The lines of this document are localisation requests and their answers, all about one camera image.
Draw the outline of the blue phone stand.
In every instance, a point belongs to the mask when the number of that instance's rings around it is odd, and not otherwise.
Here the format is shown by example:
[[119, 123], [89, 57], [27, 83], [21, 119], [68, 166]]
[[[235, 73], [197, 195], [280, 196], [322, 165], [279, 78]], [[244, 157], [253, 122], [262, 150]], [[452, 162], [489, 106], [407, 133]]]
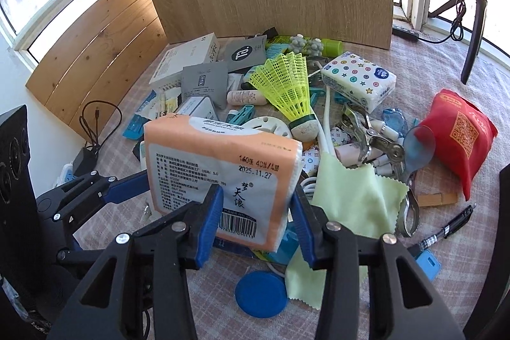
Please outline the blue phone stand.
[[415, 261], [430, 281], [437, 277], [442, 268], [442, 265], [430, 250], [425, 250], [419, 254]]

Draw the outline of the orange tissue pack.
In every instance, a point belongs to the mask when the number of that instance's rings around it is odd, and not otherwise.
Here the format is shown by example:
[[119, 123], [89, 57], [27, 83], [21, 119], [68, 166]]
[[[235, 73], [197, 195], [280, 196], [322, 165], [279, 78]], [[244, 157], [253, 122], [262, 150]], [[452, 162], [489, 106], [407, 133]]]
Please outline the orange tissue pack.
[[200, 117], [147, 122], [144, 153], [152, 210], [166, 215], [223, 189], [217, 237], [275, 252], [301, 173], [302, 144], [291, 138]]

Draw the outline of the black pen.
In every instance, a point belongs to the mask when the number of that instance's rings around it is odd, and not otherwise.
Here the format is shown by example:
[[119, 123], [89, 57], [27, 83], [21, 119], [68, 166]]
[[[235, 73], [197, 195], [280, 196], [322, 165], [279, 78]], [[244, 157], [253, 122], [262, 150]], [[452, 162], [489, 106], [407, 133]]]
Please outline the black pen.
[[455, 232], [458, 232], [459, 229], [461, 229], [469, 222], [475, 208], [476, 205], [469, 205], [452, 220], [450, 220], [445, 226], [443, 226], [437, 233], [410, 246], [407, 249], [408, 252], [413, 258], [416, 259], [421, 255], [421, 253], [425, 252], [425, 250], [428, 250], [432, 245], [436, 244], [442, 239], [447, 239], [448, 237], [454, 235]]

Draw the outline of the light green cleaning cloth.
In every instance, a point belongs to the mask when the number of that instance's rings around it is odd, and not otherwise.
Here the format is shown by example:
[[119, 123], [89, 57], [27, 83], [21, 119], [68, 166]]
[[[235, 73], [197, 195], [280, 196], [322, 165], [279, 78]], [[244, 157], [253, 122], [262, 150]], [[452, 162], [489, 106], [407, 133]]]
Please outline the light green cleaning cloth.
[[[356, 235], [378, 239], [395, 231], [407, 192], [406, 184], [376, 174], [369, 164], [346, 168], [334, 155], [322, 153], [312, 204]], [[319, 310], [325, 279], [326, 272], [312, 270], [297, 249], [285, 270], [288, 298]]]

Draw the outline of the white plug-in device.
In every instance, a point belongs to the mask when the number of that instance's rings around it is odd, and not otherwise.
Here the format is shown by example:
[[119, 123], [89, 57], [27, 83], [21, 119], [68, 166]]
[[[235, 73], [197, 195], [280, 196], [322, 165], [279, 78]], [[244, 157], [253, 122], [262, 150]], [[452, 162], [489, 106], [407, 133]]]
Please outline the white plug-in device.
[[254, 117], [243, 124], [244, 128], [252, 128], [262, 132], [272, 133], [282, 137], [292, 139], [292, 134], [288, 125], [276, 117]]

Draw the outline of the red drawstring bag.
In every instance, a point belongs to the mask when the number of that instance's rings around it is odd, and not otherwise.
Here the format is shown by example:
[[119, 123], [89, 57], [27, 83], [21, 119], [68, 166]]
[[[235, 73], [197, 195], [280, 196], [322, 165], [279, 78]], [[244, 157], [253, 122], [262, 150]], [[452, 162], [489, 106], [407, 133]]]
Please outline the red drawstring bag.
[[472, 181], [498, 135], [494, 123], [459, 94], [442, 89], [420, 124], [432, 131], [435, 156], [460, 179], [464, 198], [470, 199]]

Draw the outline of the yellow plastic shuttlecock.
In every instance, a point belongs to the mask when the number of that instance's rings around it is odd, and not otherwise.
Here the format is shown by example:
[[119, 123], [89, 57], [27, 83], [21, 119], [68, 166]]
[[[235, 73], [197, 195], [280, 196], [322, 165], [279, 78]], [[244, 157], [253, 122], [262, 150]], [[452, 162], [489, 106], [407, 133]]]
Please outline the yellow plastic shuttlecock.
[[293, 138], [312, 142], [318, 136], [318, 122], [310, 106], [307, 62], [301, 54], [279, 54], [258, 66], [249, 83], [289, 121]]

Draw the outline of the polka dot tissue pack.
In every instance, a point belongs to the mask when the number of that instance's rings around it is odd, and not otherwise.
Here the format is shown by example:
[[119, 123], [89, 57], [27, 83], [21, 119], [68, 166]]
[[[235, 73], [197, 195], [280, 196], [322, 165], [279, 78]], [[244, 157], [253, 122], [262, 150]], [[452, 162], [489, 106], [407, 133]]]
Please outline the polka dot tissue pack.
[[345, 52], [321, 69], [323, 83], [372, 113], [394, 90], [397, 77], [357, 54]]

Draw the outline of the grey tea sachet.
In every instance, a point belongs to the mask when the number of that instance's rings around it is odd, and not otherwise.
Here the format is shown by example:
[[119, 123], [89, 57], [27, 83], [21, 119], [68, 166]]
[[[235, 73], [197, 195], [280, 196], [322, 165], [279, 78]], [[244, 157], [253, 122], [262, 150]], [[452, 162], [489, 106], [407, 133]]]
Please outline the grey tea sachet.
[[223, 61], [185, 66], [182, 69], [183, 100], [190, 97], [209, 97], [215, 107], [227, 107], [228, 72]]

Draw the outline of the pink cosmetic bottle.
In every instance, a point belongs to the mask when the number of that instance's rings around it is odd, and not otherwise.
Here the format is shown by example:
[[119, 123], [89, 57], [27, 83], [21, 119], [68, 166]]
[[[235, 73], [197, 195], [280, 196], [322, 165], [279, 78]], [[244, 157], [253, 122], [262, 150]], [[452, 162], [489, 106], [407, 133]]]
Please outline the pink cosmetic bottle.
[[231, 90], [227, 93], [227, 103], [234, 106], [263, 106], [268, 101], [259, 90]]

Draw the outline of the white medicine box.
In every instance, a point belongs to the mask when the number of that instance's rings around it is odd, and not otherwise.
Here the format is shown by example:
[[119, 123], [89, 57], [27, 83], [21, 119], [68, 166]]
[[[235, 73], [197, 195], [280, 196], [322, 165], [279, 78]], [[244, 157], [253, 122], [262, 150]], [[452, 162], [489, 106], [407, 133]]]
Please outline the white medicine box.
[[219, 48], [215, 33], [173, 47], [164, 54], [149, 81], [149, 87], [152, 90], [180, 87], [183, 68], [214, 62], [217, 60]]

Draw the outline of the grey Ta sachet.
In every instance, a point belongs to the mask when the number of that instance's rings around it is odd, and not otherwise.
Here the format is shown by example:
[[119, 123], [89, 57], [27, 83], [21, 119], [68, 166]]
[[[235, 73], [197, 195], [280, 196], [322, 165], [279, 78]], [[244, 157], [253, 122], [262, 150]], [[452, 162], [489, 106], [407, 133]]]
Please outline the grey Ta sachet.
[[223, 60], [227, 63], [228, 72], [236, 72], [244, 68], [262, 65], [266, 62], [265, 35], [230, 42], [224, 50]]

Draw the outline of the blue plastic wrapped item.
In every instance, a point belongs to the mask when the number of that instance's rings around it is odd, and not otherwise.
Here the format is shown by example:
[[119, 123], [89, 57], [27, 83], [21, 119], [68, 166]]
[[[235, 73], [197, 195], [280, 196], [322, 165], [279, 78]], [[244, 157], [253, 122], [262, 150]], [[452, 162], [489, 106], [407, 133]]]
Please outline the blue plastic wrapped item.
[[409, 128], [403, 111], [398, 108], [385, 108], [382, 111], [382, 117], [385, 124], [398, 133], [399, 137], [404, 137]]

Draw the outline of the green tube bottle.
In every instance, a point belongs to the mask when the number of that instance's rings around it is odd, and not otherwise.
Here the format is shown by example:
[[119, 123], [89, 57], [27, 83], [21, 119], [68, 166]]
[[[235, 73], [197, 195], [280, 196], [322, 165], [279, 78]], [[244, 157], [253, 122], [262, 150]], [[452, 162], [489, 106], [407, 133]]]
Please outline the green tube bottle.
[[288, 45], [288, 50], [292, 50], [295, 54], [302, 52], [306, 55], [317, 56], [321, 53], [321, 56], [327, 58], [334, 58], [343, 52], [343, 44], [340, 40], [311, 38], [301, 34], [277, 35], [266, 42], [267, 47], [272, 44]]

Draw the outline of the black tripod stand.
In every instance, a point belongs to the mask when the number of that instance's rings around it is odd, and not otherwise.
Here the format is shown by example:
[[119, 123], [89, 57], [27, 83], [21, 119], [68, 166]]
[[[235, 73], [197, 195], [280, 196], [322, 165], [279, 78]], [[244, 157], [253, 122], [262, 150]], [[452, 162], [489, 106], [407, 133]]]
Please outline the black tripod stand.
[[[428, 13], [428, 18], [436, 18], [443, 12], [455, 8], [455, 18], [451, 23], [449, 35], [446, 39], [460, 42], [463, 40], [463, 18], [467, 13], [467, 0], [448, 0], [445, 4]], [[488, 0], [476, 0], [475, 16], [467, 55], [461, 72], [461, 82], [467, 84], [472, 72], [476, 57], [482, 44], [485, 28]]]

